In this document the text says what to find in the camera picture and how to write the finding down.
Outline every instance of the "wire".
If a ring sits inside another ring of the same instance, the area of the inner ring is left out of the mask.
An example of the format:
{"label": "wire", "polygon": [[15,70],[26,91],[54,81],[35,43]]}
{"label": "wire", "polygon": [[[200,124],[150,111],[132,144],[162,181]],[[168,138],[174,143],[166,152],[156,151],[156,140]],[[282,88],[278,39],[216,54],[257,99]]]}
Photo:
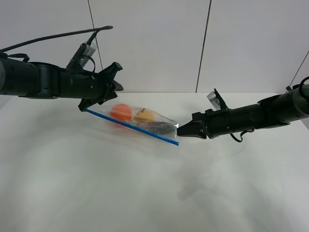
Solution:
{"label": "wire", "polygon": [[242,138],[242,136],[245,134],[245,133],[252,133],[254,131],[254,129],[252,129],[252,130],[245,130],[245,131],[243,131],[242,133],[240,133],[240,138],[241,138],[241,140],[239,140],[238,138],[236,138],[235,137],[235,135],[233,135],[233,134],[230,134],[231,136],[232,136],[232,138],[236,141],[236,142],[239,142],[239,143],[241,143],[242,141],[243,141],[243,138]]}
{"label": "wire", "polygon": [[90,56],[86,56],[86,55],[82,55],[82,58],[87,58],[87,59],[89,59],[92,63],[93,63],[93,65],[94,65],[94,67],[93,67],[93,73],[96,71],[96,63],[95,63],[95,61],[90,57]]}
{"label": "wire", "polygon": [[309,76],[306,77],[304,80],[302,80],[299,84],[299,94],[306,100],[309,100],[309,96],[307,96],[306,94],[304,94],[304,91],[303,91],[303,85],[305,83],[305,81],[309,80]]}
{"label": "wire", "polygon": [[43,40],[50,40],[50,39],[55,39],[55,38],[64,37],[64,36],[77,35],[77,34],[88,33],[88,32],[92,32],[92,31],[97,32],[97,31],[100,31],[100,30],[110,30],[110,29],[113,29],[113,27],[112,26],[105,26],[105,27],[101,27],[101,28],[79,30],[79,31],[73,31],[73,32],[62,33],[62,34],[57,34],[57,35],[45,36],[45,37],[37,38],[37,39],[34,39],[34,40],[29,40],[29,41],[26,41],[26,42],[15,44],[15,45],[10,46],[10,47],[0,49],[0,53],[1,52],[7,52],[7,51],[10,51],[10,50],[15,49],[15,48],[19,48],[19,47],[22,47],[22,46],[25,46],[25,45],[28,45],[28,44],[32,44],[32,43],[35,43],[35,42],[43,41]]}

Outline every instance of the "white tabletop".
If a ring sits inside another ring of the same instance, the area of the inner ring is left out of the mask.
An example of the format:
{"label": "white tabletop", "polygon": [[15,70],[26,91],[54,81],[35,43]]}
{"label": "white tabletop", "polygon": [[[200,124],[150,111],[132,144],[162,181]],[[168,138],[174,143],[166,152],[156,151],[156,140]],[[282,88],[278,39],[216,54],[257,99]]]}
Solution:
{"label": "white tabletop", "polygon": [[[184,124],[207,94],[119,94]],[[230,108],[273,94],[222,94]],[[77,109],[13,97],[0,110],[1,232],[304,232],[309,130],[300,122],[171,145]]]}

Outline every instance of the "orange fruit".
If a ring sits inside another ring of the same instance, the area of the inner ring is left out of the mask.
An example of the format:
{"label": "orange fruit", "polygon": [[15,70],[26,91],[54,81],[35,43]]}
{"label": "orange fruit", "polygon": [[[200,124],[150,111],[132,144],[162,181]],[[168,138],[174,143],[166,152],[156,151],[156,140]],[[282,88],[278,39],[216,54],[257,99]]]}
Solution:
{"label": "orange fruit", "polygon": [[131,120],[132,118],[132,110],[126,104],[118,104],[115,105],[111,112],[111,116],[119,121],[125,122],[127,120]]}
{"label": "orange fruit", "polygon": [[135,121],[145,121],[145,122],[153,122],[155,120],[154,114],[151,113],[149,110],[146,110],[145,108],[142,110],[139,110],[137,114],[134,117]]}

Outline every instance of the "plastic bag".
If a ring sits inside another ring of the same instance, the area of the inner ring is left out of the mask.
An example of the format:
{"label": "plastic bag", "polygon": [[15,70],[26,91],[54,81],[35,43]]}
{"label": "plastic bag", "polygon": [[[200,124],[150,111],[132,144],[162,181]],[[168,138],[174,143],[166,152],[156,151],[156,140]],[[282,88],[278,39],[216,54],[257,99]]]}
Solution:
{"label": "plastic bag", "polygon": [[94,105],[86,111],[165,142],[179,145],[177,136],[179,123],[150,109],[106,102],[103,105]]}

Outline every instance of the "white table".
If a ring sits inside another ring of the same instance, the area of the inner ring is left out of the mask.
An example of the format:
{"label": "white table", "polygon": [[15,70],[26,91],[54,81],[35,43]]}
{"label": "white table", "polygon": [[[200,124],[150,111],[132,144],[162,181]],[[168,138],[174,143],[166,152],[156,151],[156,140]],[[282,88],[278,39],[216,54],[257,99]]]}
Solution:
{"label": "white table", "polygon": [[[207,94],[119,94],[186,123]],[[230,108],[273,94],[222,94]],[[1,232],[305,232],[309,130],[179,147],[77,109],[13,97],[0,110]]]}

